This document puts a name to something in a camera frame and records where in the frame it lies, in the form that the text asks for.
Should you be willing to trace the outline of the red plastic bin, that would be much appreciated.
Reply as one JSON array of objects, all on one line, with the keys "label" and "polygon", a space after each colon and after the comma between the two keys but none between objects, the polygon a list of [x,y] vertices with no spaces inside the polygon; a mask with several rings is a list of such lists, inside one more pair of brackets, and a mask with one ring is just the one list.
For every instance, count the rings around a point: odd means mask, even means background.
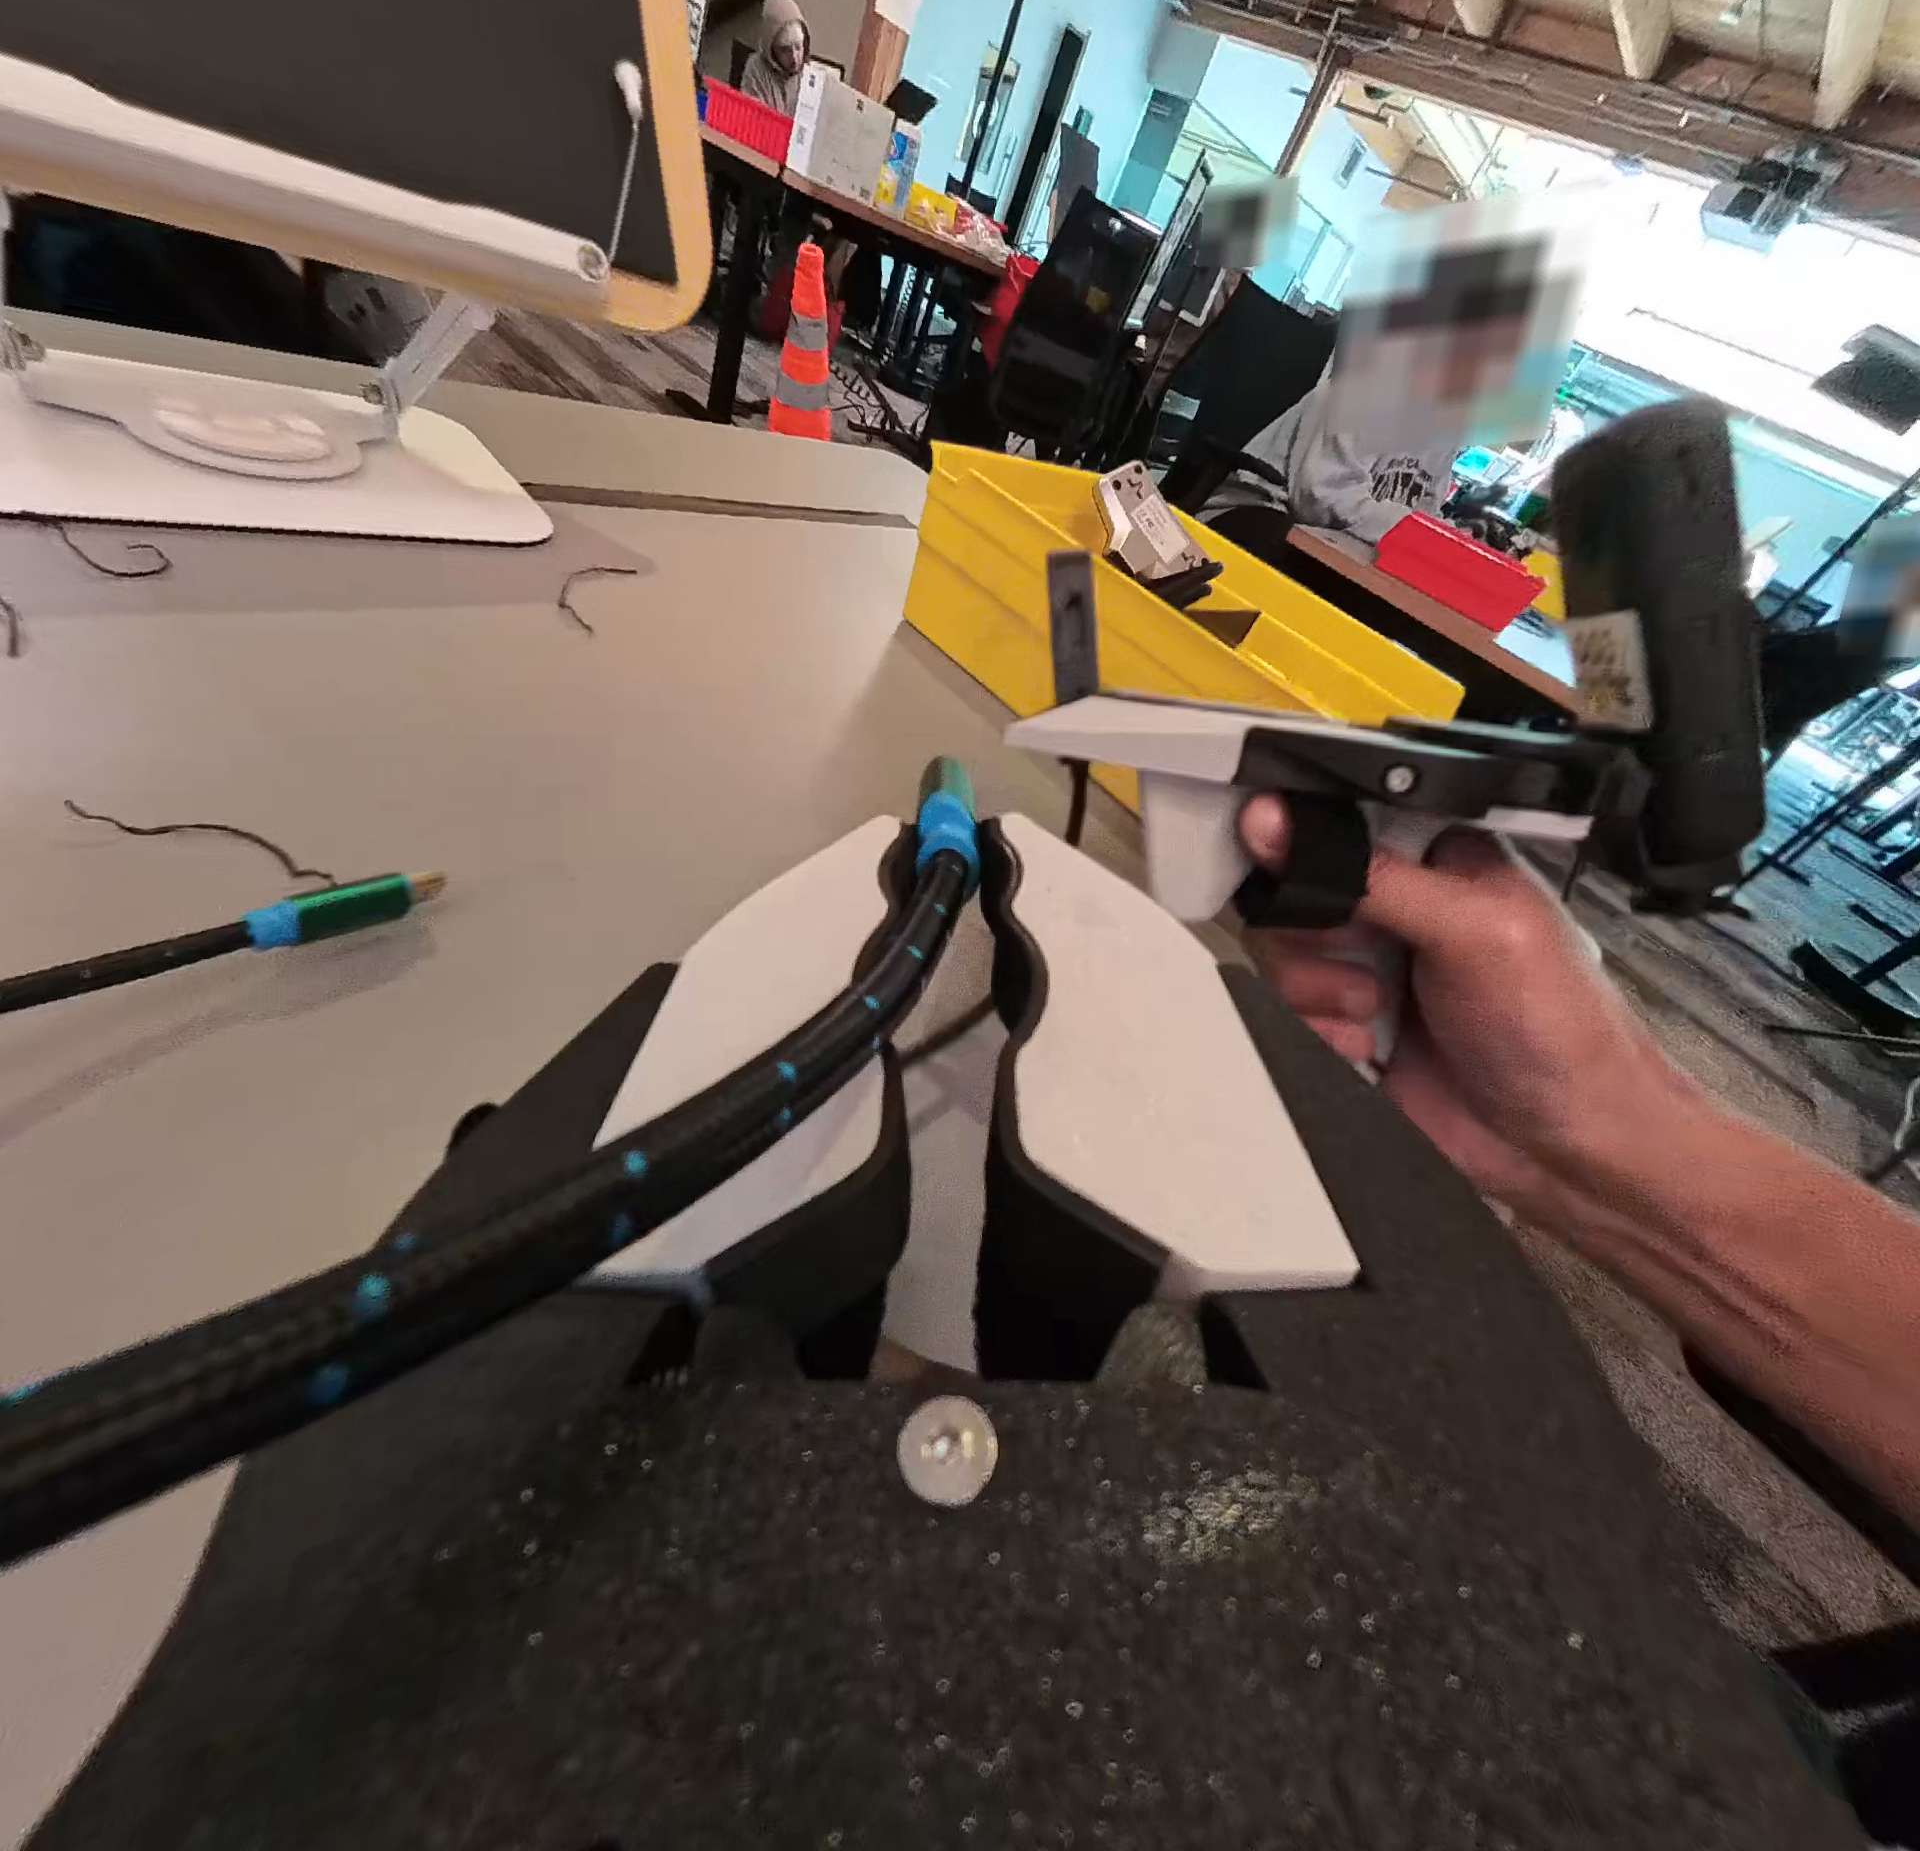
[{"label": "red plastic bin", "polygon": [[754,159],[768,159],[768,166],[784,166],[792,142],[792,113],[712,75],[702,80],[702,124],[722,136],[732,150],[747,150]]},{"label": "red plastic bin", "polygon": [[1384,527],[1375,567],[1482,629],[1505,629],[1546,590],[1533,567],[1428,510]]}]

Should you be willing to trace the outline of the person's right forearm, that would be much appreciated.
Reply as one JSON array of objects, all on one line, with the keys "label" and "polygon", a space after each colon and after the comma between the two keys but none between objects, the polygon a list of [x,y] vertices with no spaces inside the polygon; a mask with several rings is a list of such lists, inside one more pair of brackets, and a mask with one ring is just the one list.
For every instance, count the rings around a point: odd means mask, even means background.
[{"label": "person's right forearm", "polygon": [[1920,1236],[1902,1207],[1660,1049],[1530,1077],[1498,1135],[1530,1159],[1515,1207],[1913,1531]]}]

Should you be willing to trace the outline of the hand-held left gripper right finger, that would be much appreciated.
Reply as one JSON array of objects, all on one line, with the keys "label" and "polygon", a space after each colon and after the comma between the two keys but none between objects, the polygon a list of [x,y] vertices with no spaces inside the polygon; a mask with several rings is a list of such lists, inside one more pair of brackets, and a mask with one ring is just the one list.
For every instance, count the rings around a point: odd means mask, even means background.
[{"label": "hand-held left gripper right finger", "polygon": [[1356,1241],[1262,1046],[1262,992],[1042,823],[993,817],[978,846],[1008,1025],[978,1366],[1100,1371],[1146,1305],[1356,1288]]}]

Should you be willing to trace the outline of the wooden-framed black book stand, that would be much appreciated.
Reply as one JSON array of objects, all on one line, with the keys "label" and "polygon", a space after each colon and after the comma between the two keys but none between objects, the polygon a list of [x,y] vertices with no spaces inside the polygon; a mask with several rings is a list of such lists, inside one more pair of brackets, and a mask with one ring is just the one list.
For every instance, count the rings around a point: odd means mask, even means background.
[{"label": "wooden-framed black book stand", "polygon": [[7,523],[547,546],[428,388],[505,302],[683,325],[712,277],[673,0],[7,0],[0,170],[435,290],[355,386],[61,350],[7,311]]}]

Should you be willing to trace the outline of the black office chair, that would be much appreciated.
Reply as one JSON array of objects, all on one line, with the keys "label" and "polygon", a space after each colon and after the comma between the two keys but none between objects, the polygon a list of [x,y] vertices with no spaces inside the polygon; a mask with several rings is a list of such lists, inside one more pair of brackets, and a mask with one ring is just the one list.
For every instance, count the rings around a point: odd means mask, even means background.
[{"label": "black office chair", "polygon": [[1008,434],[1053,463],[1100,434],[1151,257],[1151,226],[1074,189],[989,364],[989,419]]}]

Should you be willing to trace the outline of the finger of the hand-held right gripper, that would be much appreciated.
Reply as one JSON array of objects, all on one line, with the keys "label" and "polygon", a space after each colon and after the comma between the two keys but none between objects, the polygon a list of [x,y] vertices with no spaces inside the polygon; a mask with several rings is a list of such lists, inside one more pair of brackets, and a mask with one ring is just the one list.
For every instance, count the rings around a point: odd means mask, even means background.
[{"label": "finger of the hand-held right gripper", "polygon": [[1245,710],[1177,697],[1074,697],[1008,721],[1008,749],[1146,777],[1237,777]]}]

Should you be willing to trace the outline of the person's right hand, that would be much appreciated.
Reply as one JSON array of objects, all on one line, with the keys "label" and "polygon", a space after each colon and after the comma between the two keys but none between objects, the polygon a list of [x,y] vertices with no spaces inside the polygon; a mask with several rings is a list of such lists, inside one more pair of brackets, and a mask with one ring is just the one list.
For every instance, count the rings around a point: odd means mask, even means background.
[{"label": "person's right hand", "polygon": [[1477,830],[1422,863],[1382,851],[1341,931],[1245,931],[1341,1055],[1505,1212],[1567,1218],[1622,1132],[1657,1120],[1672,1067],[1550,890]]}]

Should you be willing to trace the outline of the short curled black thread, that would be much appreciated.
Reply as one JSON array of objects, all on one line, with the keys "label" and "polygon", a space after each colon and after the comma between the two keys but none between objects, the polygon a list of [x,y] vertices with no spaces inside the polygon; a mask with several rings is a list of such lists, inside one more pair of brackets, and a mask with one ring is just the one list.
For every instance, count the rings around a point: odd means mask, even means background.
[{"label": "short curled black thread", "polygon": [[53,540],[61,540],[61,552],[77,557],[77,565],[86,565],[94,572],[112,572],[112,580],[156,580],[156,572],[174,572],[174,557],[167,557],[167,546],[156,546],[156,540],[118,540],[118,533],[112,533],[112,540],[82,540],[70,523],[46,523],[53,527]]}]

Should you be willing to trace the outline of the orange traffic cone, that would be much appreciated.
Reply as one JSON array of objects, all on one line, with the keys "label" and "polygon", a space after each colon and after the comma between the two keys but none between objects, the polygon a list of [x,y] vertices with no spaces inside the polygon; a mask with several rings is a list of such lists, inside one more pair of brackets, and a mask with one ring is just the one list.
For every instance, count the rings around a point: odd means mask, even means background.
[{"label": "orange traffic cone", "polygon": [[792,251],[768,429],[831,443],[831,319],[827,319],[827,257],[816,241]]}]

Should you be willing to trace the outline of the brown wooden desk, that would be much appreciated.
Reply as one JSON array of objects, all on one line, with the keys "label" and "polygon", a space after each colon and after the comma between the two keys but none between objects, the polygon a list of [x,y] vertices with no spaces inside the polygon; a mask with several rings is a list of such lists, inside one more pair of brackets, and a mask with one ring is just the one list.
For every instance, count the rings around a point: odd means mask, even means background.
[{"label": "brown wooden desk", "polygon": [[913,267],[944,267],[960,279],[965,311],[993,297],[999,265],[944,229],[919,229],[888,208],[850,201],[827,185],[811,185],[788,170],[784,159],[747,150],[732,132],[712,132],[702,121],[702,157],[705,157],[705,185],[717,189],[712,208],[712,366],[705,388],[673,388],[673,412],[732,424],[736,419],[736,377],[743,377],[743,350],[747,350],[747,302],[754,302],[754,248],[762,226],[777,226],[784,201],[811,201],[831,226],[850,226],[859,234],[874,234],[888,251],[898,251]]},{"label": "brown wooden desk", "polygon": [[1375,624],[1382,636],[1447,673],[1467,688],[1461,717],[1558,729],[1582,710],[1573,688],[1550,679],[1542,658],[1521,658],[1488,624],[1382,572],[1341,533],[1323,540],[1314,527],[1290,527],[1290,572],[1314,597],[1327,597],[1334,609]]}]

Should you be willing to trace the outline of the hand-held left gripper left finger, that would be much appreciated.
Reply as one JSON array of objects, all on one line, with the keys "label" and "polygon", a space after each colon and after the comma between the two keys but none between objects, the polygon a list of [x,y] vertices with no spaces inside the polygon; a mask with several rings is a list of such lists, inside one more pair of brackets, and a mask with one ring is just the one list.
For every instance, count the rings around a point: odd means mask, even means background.
[{"label": "hand-held left gripper left finger", "polygon": [[[816,1015],[901,910],[913,832],[874,817],[743,894],[677,962],[600,1141],[705,1092]],[[908,1108],[890,1049],[869,1065],[747,1172],[600,1263],[583,1288],[655,1291],[691,1312],[762,1312],[806,1371],[869,1371],[888,1288],[908,1249]]]}]

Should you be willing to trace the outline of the black hdmi switch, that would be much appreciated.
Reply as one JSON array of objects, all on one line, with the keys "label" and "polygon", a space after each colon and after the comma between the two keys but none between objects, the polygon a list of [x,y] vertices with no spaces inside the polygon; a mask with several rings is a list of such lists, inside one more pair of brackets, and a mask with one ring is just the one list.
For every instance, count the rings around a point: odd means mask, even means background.
[{"label": "black hdmi switch", "polygon": [[1189,609],[1213,590],[1218,557],[1198,546],[1146,462],[1104,469],[1090,482],[1090,505],[1104,514],[1104,557],[1146,590],[1167,597],[1175,609]]}]

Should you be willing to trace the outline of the yellow plastic bin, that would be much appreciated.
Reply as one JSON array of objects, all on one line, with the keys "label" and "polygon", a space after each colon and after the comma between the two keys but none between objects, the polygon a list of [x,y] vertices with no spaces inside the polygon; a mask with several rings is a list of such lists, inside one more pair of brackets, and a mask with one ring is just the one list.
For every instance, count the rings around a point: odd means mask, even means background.
[{"label": "yellow plastic bin", "polygon": [[929,447],[901,623],[1015,717],[1053,706],[1049,552],[1090,552],[1100,679],[1111,688],[1323,710],[1343,721],[1456,717],[1461,683],[1295,572],[1183,514],[1218,580],[1198,609],[1261,609],[1218,646],[1183,609],[1104,565],[1090,469],[999,447]]}]

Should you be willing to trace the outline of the bent black thread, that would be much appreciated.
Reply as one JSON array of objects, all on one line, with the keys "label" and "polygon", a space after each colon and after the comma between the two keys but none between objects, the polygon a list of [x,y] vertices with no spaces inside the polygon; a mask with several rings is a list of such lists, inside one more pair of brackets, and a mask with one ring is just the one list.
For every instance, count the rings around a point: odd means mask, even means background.
[{"label": "bent black thread", "polygon": [[77,801],[61,801],[61,809],[77,823],[94,823],[94,830],[112,830],[112,832],[129,832],[129,838],[229,838],[229,846],[248,846],[248,851],[272,858],[292,887],[329,887],[329,890],[340,887],[340,874],[313,869],[287,846],[278,846],[255,830],[233,830],[233,823],[129,823],[129,817],[112,817],[112,809],[86,809]]}]

